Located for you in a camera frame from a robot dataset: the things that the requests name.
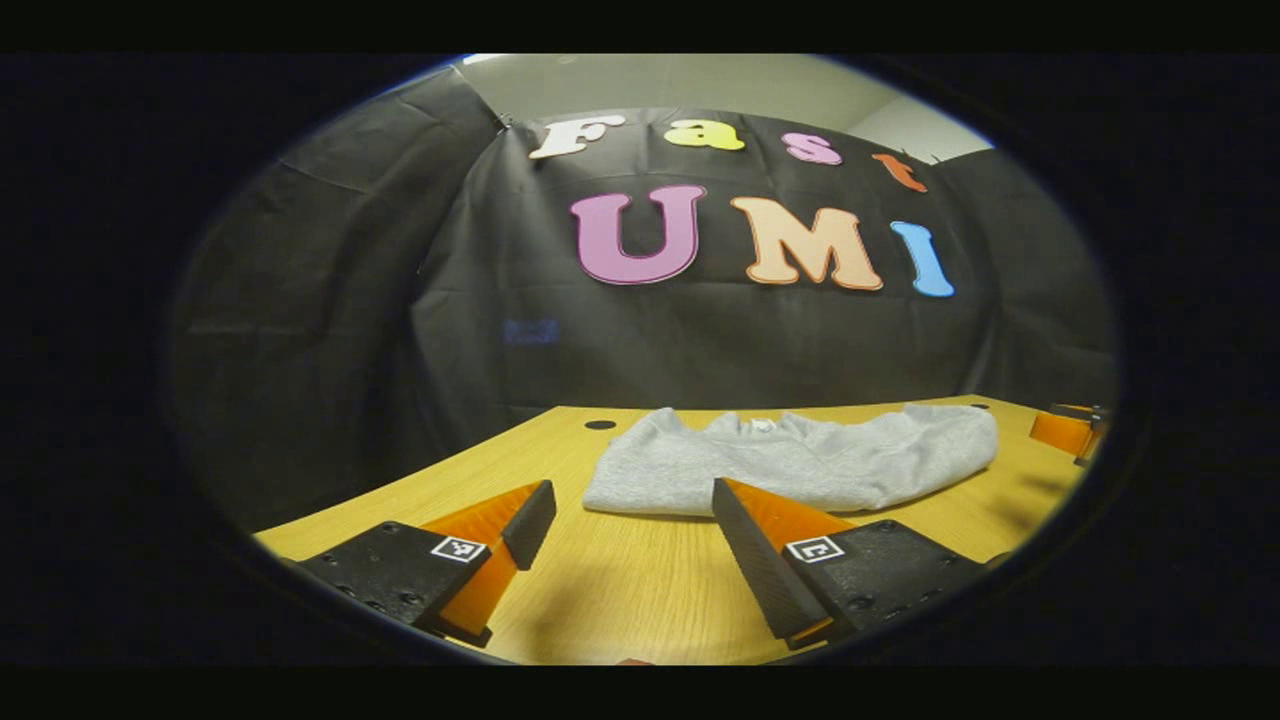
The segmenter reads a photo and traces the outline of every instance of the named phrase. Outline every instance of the black fabric backdrop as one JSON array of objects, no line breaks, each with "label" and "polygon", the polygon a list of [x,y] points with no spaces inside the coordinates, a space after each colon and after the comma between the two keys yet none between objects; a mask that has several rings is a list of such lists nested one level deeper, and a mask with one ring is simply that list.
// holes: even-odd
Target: black fabric backdrop
[{"label": "black fabric backdrop", "polygon": [[500,127],[449,68],[319,128],[212,223],[175,304],[172,410],[237,521],[271,527],[434,459],[396,331]]},{"label": "black fabric backdrop", "polygon": [[[530,160],[554,120],[621,114],[586,150]],[[740,151],[663,140],[736,128]],[[1101,279],[1068,218],[983,151],[928,165],[797,123],[703,109],[521,122],[454,70],[361,105],[253,179],[214,223],[178,302],[174,423],[215,500],[252,530],[366,492],[556,405],[785,407],[980,392],[1107,402]],[[781,136],[817,135],[841,165]],[[918,193],[873,154],[909,164]],[[662,247],[649,192],[698,184],[699,251],[677,277],[616,286],[577,258],[570,205],[631,196],[623,249]],[[878,291],[768,286],[739,196],[860,219]],[[929,228],[951,297],[913,288],[890,222]],[[797,263],[788,256],[792,266]]]}]

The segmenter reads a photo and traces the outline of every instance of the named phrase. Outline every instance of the wooden table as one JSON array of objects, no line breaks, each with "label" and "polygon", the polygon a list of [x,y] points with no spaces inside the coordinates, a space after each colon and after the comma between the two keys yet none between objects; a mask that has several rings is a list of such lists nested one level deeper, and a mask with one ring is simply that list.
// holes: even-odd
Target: wooden table
[{"label": "wooden table", "polygon": [[[1028,437],[1034,409],[979,396],[920,402],[989,406],[1000,427],[991,466],[950,488],[877,512],[984,562],[1025,541],[1080,479],[1074,457]],[[795,409],[814,420],[863,423],[901,402]],[[609,438],[649,410],[556,407],[407,478],[264,530],[257,539],[293,560],[311,557],[380,521],[420,525],[516,487],[550,479],[558,514],[530,571],[498,605],[484,648],[532,665],[759,664],[791,655],[774,639],[728,543],[710,519],[657,519],[582,509],[582,493]],[[722,410],[681,411],[703,429]],[[739,410],[778,420],[782,410]],[[613,420],[607,430],[584,427]]]}]

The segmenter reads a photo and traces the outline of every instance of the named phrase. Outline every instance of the white wall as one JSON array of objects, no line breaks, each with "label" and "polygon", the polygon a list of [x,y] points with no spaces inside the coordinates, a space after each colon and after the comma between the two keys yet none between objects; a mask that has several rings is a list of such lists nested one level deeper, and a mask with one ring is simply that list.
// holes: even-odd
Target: white wall
[{"label": "white wall", "polygon": [[950,160],[992,146],[968,127],[905,95],[845,132],[886,147],[906,150],[931,165],[934,156]]}]

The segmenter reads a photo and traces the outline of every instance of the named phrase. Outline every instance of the pink letter u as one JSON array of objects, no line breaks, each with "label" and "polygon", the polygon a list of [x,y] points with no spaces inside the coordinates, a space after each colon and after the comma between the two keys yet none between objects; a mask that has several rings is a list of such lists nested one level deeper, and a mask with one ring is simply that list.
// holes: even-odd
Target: pink letter u
[{"label": "pink letter u", "polygon": [[707,190],[696,184],[671,184],[649,193],[662,205],[662,250],[644,258],[622,251],[622,209],[631,197],[622,193],[598,195],[570,206],[577,215],[577,258],[593,278],[611,284],[645,284],[673,278],[698,255],[698,199]]}]

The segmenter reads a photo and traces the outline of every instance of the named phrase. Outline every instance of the gray sweatshirt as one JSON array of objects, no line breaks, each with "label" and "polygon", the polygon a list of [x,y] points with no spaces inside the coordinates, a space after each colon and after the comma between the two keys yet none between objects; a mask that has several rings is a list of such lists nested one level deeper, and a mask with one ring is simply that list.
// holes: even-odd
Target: gray sweatshirt
[{"label": "gray sweatshirt", "polygon": [[609,442],[582,506],[710,516],[712,482],[727,477],[819,510],[879,510],[982,470],[997,447],[991,413],[961,405],[908,404],[858,425],[726,413],[701,432],[663,407]]}]

